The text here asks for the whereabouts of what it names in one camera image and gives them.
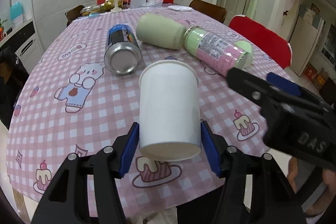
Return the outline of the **person's hand lower right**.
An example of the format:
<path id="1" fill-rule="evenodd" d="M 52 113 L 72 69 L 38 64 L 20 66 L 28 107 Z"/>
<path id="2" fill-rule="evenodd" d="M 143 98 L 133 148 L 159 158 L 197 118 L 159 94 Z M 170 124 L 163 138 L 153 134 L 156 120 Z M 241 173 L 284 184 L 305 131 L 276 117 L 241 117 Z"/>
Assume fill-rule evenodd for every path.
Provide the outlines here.
<path id="1" fill-rule="evenodd" d="M 307 218 L 323 214 L 335 199 L 335 171 L 292 157 L 287 179 Z"/>

